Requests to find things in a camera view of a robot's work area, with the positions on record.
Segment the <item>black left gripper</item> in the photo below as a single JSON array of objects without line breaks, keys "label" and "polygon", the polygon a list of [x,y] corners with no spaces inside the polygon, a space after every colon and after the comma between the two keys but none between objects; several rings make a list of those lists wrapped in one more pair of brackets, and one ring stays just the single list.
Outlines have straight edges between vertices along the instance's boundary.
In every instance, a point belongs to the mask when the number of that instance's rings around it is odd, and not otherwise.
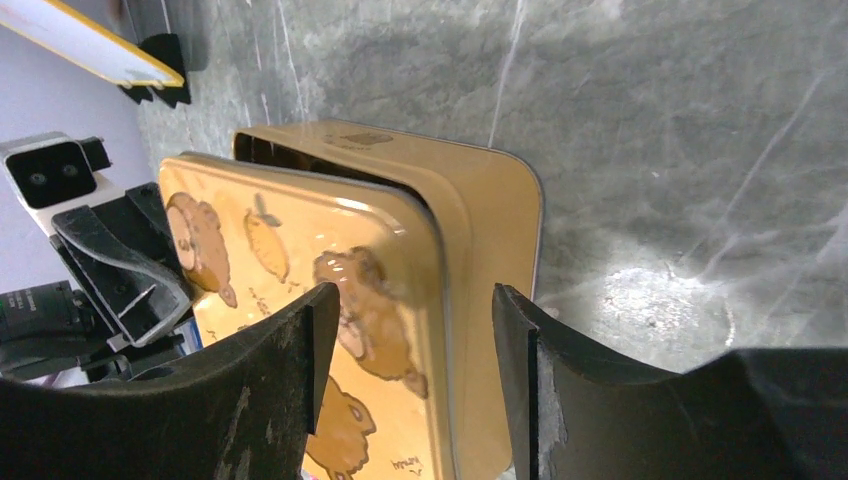
[{"label": "black left gripper", "polygon": [[57,213],[50,224],[47,238],[78,285],[2,294],[2,376],[26,381],[78,367],[97,381],[175,356],[191,292],[177,272],[159,187]]}]

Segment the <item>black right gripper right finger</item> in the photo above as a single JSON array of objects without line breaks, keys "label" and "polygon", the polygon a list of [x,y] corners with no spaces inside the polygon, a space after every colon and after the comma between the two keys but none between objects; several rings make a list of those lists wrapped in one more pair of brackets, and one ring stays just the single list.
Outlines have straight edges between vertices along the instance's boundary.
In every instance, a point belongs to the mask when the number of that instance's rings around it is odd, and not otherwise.
[{"label": "black right gripper right finger", "polygon": [[497,285],[520,479],[843,479],[847,352],[744,348],[685,373],[618,353]]}]

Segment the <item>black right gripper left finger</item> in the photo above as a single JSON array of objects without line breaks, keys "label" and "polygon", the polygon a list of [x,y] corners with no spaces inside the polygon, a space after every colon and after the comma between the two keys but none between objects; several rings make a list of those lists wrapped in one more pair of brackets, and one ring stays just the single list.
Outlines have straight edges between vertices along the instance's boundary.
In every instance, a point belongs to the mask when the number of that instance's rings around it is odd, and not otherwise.
[{"label": "black right gripper left finger", "polygon": [[277,313],[134,378],[1,384],[5,479],[298,479],[339,319],[320,284]]}]

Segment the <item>silver tin lid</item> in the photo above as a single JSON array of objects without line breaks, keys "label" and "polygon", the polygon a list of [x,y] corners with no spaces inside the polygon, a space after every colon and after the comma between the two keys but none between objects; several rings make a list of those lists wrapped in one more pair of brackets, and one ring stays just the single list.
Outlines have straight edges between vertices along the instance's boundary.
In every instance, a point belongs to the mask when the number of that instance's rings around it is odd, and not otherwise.
[{"label": "silver tin lid", "polygon": [[284,309],[315,366],[302,466],[315,479],[454,479],[443,262],[397,187],[199,153],[158,185],[212,344]]}]

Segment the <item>gold chocolate tin box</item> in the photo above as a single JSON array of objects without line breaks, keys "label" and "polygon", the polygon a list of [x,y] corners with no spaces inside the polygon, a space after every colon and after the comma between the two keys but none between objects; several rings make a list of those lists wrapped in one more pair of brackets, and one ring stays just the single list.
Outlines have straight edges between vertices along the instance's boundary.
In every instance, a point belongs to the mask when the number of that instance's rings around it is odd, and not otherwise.
[{"label": "gold chocolate tin box", "polygon": [[401,189],[431,213],[441,243],[450,445],[460,479],[494,479],[511,448],[493,338],[492,290],[535,288],[539,180],[521,159],[426,136],[325,120],[238,130],[239,161],[322,171]]}]

